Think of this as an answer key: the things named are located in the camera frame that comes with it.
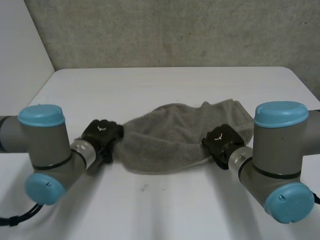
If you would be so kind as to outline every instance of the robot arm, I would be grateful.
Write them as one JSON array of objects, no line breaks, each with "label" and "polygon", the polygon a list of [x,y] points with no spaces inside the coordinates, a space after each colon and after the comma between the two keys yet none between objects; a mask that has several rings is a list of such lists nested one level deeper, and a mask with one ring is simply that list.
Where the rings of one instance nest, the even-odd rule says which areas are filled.
[{"label": "robot arm", "polygon": [[[305,218],[315,204],[300,175],[303,156],[320,154],[319,123],[320,112],[308,111],[303,104],[267,102],[255,111],[253,149],[225,125],[210,132],[202,144],[219,166],[230,168],[269,215],[288,224]],[[221,134],[226,138],[217,144],[213,140]]]},{"label": "robot arm", "polygon": [[52,205],[121,134],[115,122],[95,120],[70,145],[61,108],[35,105],[18,116],[0,116],[0,153],[28,153],[34,173],[25,191],[39,205]]}]

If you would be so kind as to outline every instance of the cloth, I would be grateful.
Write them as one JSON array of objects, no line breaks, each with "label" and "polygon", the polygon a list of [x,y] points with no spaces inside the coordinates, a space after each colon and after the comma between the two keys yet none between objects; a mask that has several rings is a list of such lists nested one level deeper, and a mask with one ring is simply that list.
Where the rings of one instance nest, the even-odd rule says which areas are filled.
[{"label": "cloth", "polygon": [[201,107],[172,103],[160,106],[125,124],[124,137],[113,149],[113,159],[137,174],[168,174],[207,164],[202,139],[215,127],[230,125],[246,143],[254,122],[238,101],[228,99]]}]

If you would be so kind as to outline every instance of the gray wall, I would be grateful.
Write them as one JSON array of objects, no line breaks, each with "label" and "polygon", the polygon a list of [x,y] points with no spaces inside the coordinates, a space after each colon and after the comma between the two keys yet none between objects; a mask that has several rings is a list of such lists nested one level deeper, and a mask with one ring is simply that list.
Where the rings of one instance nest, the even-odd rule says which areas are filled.
[{"label": "gray wall", "polygon": [[320,0],[25,0],[56,70],[283,66],[320,99]]}]

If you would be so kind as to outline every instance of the table surface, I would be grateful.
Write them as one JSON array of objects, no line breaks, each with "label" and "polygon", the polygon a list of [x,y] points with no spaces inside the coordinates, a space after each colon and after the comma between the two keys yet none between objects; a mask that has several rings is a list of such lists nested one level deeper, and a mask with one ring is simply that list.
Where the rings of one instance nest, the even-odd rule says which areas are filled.
[{"label": "table surface", "polygon": [[[283,67],[64,69],[49,79],[31,105],[61,106],[72,141],[93,119],[123,124],[164,104],[197,107],[230,98],[252,116],[257,105],[269,101],[297,101],[320,109],[320,102]],[[316,193],[319,158],[305,157],[301,176]],[[32,171],[27,154],[0,156],[1,217],[21,215],[33,205],[23,189]],[[229,171],[215,164],[150,176],[114,163],[96,177],[83,175],[58,204],[45,206],[34,218],[0,228],[0,238],[316,240],[319,223],[318,205],[298,223],[276,222]]]}]

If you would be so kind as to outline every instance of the white wall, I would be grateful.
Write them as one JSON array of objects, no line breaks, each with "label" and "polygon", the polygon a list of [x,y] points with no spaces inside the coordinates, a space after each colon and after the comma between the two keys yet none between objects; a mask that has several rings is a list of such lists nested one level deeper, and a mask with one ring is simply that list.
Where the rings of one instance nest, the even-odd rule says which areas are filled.
[{"label": "white wall", "polygon": [[16,115],[54,73],[23,0],[0,0],[0,116]]}]

